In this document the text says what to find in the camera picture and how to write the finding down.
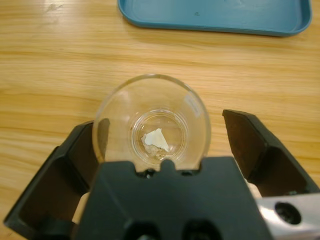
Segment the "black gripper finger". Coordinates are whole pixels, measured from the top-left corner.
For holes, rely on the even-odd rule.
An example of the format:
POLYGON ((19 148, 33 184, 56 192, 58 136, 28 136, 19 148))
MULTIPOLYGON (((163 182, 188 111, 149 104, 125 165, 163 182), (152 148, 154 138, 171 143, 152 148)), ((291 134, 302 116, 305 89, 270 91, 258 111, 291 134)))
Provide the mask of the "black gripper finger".
POLYGON ((241 173, 262 197, 319 193, 317 184, 258 117, 230 109, 222 115, 241 173))
POLYGON ((104 165, 92 143, 93 123, 77 125, 57 146, 18 198, 4 224, 27 240, 108 240, 102 220, 73 222, 82 196, 98 200, 104 165))

